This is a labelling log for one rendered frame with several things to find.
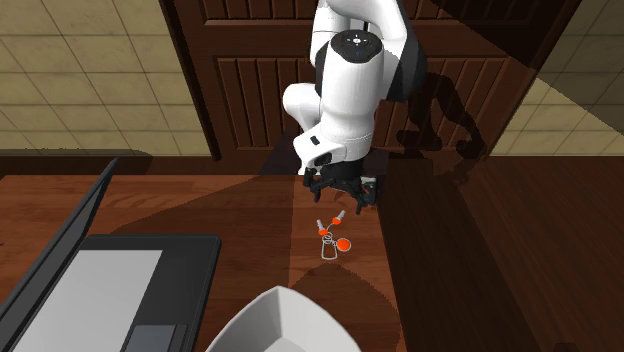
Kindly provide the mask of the brown wooden table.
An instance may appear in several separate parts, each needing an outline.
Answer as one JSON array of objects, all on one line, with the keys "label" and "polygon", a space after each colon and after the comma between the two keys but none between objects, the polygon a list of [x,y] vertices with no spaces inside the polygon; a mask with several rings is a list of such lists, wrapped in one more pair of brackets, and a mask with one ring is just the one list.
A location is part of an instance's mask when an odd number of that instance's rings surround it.
[{"label": "brown wooden table", "polygon": [[[0,179],[0,303],[93,184],[90,176]],[[407,352],[375,208],[355,214],[348,195],[318,203],[295,176],[115,176],[91,225],[94,234],[216,234],[222,248],[196,344],[204,352],[258,294],[281,285],[325,308],[363,352]],[[335,239],[350,251],[320,257],[316,220],[342,210]]]}]

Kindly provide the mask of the black open laptop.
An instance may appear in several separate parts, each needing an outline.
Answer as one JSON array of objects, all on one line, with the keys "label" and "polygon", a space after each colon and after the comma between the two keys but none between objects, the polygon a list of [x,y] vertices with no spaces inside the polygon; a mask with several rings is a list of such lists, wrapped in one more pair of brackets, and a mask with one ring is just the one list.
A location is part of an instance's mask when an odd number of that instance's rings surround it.
[{"label": "black open laptop", "polygon": [[0,352],[193,352],[214,234],[92,234],[111,161],[0,305]]}]

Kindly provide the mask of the brown wooden door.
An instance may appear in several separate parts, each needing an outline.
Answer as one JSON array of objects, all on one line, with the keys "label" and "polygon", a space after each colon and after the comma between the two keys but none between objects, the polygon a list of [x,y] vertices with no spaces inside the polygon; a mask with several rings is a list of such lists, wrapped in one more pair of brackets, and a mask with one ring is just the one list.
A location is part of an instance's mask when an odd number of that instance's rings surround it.
[{"label": "brown wooden door", "polygon": [[[372,144],[407,156],[492,151],[581,0],[399,0],[428,59],[420,93],[384,101]],[[236,163],[299,127],[287,86],[313,82],[318,0],[159,0],[208,146]]]}]

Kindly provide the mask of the keyring with orange keys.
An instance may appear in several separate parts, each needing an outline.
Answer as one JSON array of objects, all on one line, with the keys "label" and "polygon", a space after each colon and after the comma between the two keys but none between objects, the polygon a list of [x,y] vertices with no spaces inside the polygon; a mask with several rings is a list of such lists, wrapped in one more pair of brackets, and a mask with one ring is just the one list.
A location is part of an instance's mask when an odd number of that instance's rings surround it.
[{"label": "keyring with orange keys", "polygon": [[349,239],[335,239],[333,233],[331,232],[332,226],[340,225],[342,223],[345,214],[346,211],[342,210],[336,217],[332,218],[331,222],[327,226],[324,226],[320,219],[316,220],[318,234],[321,237],[322,243],[320,257],[323,260],[336,260],[340,252],[345,253],[350,251],[352,248],[352,243]]}]

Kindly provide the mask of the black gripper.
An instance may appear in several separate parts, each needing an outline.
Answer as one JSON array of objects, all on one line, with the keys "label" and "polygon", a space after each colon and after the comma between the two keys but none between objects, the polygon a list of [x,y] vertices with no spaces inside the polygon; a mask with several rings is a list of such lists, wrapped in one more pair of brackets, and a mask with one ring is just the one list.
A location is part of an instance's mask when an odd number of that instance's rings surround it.
[{"label": "black gripper", "polygon": [[362,159],[331,163],[330,156],[319,156],[312,161],[312,167],[306,168],[303,185],[314,195],[315,203],[324,188],[342,189],[356,200],[356,215],[376,204],[377,179],[363,175]]}]

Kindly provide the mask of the white bowl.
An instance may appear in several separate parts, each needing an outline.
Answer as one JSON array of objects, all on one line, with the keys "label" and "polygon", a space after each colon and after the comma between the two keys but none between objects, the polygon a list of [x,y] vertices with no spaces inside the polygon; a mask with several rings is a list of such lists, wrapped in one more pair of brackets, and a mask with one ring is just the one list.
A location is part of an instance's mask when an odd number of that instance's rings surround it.
[{"label": "white bowl", "polygon": [[205,352],[362,352],[324,308],[276,286],[258,295],[219,332]]}]

